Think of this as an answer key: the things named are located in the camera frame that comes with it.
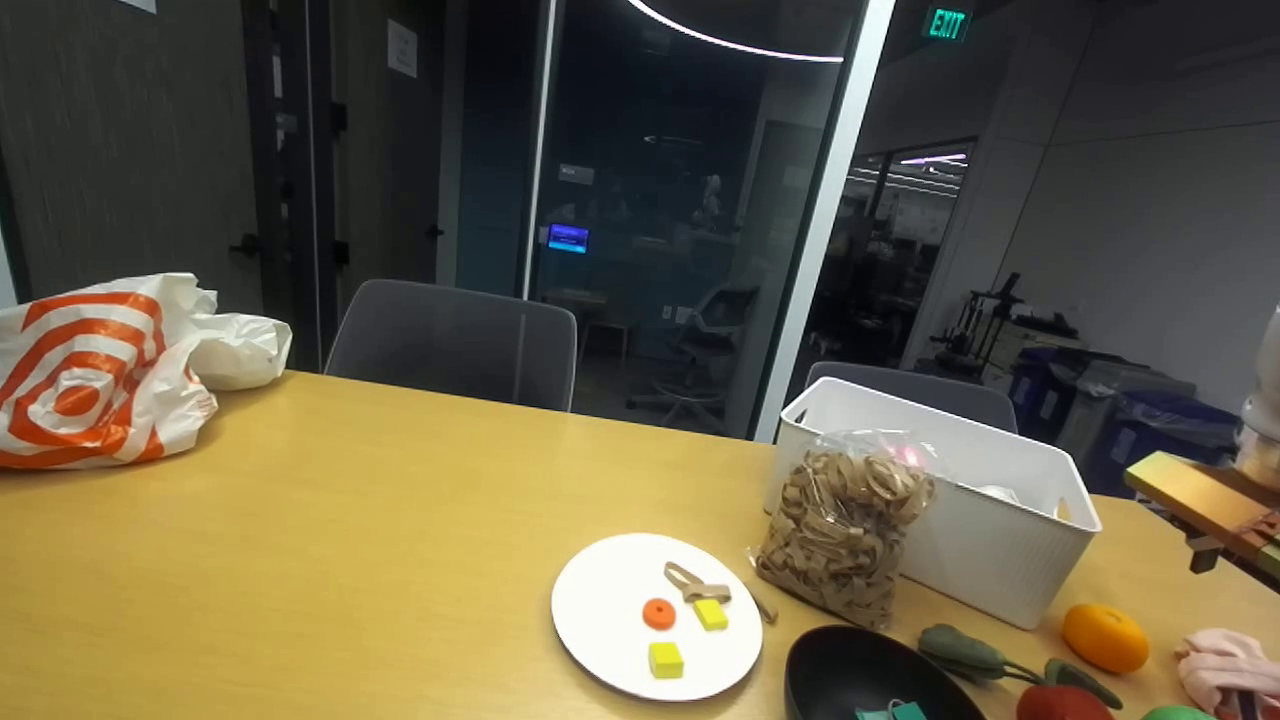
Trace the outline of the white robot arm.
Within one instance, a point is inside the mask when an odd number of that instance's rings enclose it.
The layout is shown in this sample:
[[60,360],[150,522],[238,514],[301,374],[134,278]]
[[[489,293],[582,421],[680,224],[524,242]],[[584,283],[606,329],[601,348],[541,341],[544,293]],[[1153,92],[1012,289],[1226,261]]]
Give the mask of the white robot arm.
[[1280,516],[1280,309],[1257,348],[1257,383],[1242,404],[1243,430],[1226,460],[1150,452],[1127,483],[1168,514],[1190,542],[1191,568],[1242,561],[1276,575]]

